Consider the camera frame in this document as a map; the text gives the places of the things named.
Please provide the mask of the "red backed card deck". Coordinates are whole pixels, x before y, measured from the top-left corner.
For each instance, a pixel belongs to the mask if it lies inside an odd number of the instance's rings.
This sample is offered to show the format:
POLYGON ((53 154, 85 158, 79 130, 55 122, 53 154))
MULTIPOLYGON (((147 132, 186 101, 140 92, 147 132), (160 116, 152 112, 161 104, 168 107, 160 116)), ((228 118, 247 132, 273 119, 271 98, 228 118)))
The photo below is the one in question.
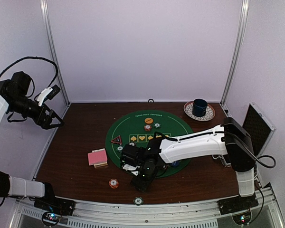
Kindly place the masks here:
POLYGON ((107 163, 107 154, 104 148, 99 150, 93 150, 87 154, 88 164, 90 166, 95 166, 103 163, 107 163))

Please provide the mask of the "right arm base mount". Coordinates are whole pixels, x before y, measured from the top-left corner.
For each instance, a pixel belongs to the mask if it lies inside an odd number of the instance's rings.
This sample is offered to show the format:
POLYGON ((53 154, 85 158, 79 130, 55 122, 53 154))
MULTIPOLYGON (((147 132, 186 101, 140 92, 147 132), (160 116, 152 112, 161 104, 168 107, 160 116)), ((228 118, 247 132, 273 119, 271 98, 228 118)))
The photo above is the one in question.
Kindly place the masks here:
POLYGON ((231 214, 237 225, 248 225, 252 221, 251 209, 259 205, 256 194, 252 196, 235 196, 218 201, 218 208, 221 215, 231 214))

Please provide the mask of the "red chip stack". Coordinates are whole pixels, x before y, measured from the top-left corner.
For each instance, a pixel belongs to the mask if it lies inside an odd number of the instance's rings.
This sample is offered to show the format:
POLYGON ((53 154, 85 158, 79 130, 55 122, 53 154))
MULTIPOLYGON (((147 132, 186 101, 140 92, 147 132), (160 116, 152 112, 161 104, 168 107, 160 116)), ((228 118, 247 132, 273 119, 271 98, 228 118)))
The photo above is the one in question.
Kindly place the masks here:
POLYGON ((117 179, 110 179, 109 180, 109 186, 112 188, 112 189, 116 189, 119 187, 119 181, 117 179))

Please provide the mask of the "green 20 chip stack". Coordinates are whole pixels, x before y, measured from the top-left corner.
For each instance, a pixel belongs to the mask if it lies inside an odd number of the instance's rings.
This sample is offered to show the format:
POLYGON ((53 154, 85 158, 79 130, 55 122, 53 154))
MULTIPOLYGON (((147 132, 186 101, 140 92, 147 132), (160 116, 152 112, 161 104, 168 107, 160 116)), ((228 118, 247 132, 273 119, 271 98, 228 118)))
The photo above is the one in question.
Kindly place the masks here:
POLYGON ((134 204, 136 205, 136 206, 140 206, 140 205, 142 205, 143 204, 143 198, 141 198, 141 197, 136 197, 134 200, 133 200, 133 202, 134 202, 134 204))

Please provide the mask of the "red 5 chip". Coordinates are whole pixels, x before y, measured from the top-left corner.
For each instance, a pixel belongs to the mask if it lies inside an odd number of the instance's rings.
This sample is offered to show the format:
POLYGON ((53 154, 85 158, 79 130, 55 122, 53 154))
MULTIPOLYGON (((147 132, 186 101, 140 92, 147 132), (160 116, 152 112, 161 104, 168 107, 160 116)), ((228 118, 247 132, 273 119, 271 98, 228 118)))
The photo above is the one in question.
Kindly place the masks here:
POLYGON ((144 126, 144 130, 147 131, 147 132, 150 131, 151 129, 152 129, 152 126, 149 125, 149 124, 144 126))

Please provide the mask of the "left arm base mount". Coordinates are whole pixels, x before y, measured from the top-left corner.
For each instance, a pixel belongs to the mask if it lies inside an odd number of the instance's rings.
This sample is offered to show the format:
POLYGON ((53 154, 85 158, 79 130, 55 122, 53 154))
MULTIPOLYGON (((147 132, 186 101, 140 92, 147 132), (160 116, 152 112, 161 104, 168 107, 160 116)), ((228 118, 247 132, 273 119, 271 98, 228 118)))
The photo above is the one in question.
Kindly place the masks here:
POLYGON ((47 227, 57 225, 63 216, 72 216, 75 201, 70 199, 58 198, 55 196, 53 187, 50 183, 43 182, 45 195, 43 197, 30 197, 34 202, 34 207, 44 210, 41 216, 42 223, 47 227))

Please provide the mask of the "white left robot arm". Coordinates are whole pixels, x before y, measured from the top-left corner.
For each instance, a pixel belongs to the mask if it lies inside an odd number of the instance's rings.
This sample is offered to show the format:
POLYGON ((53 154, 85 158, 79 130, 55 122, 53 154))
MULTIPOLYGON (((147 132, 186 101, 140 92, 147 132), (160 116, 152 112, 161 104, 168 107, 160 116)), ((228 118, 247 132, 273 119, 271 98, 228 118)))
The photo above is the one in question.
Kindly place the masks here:
POLYGON ((23 72, 0 81, 0 198, 40 197, 40 203, 54 211, 58 199, 32 179, 52 131, 64 125, 45 104, 60 89, 48 87, 35 101, 27 97, 29 84, 30 77, 23 72))

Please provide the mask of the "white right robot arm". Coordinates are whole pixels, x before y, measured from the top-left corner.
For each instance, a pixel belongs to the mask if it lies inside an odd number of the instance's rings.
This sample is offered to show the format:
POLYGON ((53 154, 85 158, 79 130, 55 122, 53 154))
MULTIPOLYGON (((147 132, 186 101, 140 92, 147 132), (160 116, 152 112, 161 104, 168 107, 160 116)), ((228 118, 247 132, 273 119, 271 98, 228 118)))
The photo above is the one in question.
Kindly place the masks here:
POLYGON ((161 166, 179 160, 224 154, 228 155, 238 181, 239 196, 235 197, 234 206, 243 210, 252 202, 255 193, 255 164, 272 169, 276 166, 276 160, 269 155, 273 164, 262 162, 263 156, 254 154, 251 135, 231 117, 225 118, 221 125, 187 135, 167 137, 155 132, 147 147, 138 151, 135 161, 139 169, 131 184, 145 192, 161 166))

